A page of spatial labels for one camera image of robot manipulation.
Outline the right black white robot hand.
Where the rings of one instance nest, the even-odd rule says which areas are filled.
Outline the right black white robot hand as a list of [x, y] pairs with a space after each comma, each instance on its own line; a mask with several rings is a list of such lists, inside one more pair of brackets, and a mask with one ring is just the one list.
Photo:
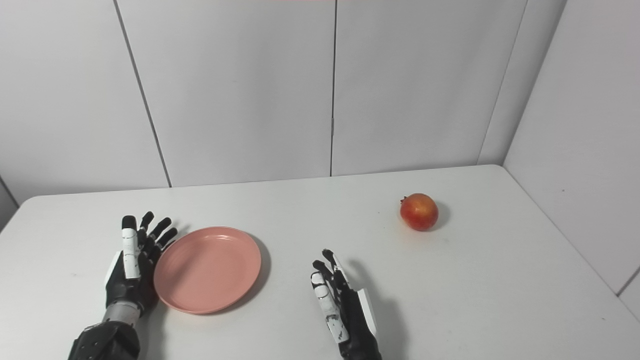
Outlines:
[[344, 360], [381, 360], [377, 322], [365, 288], [353, 289], [338, 257], [323, 249], [310, 276], [324, 321]]

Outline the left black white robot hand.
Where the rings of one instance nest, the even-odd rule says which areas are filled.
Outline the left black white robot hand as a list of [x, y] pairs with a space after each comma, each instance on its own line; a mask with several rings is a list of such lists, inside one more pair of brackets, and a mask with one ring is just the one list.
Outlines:
[[106, 306], [118, 302], [132, 303], [141, 314], [159, 301], [154, 274], [160, 257], [173, 242], [178, 230], [169, 217], [150, 225], [153, 212], [147, 212], [137, 222], [133, 215], [125, 215], [121, 222], [122, 249], [105, 283]]

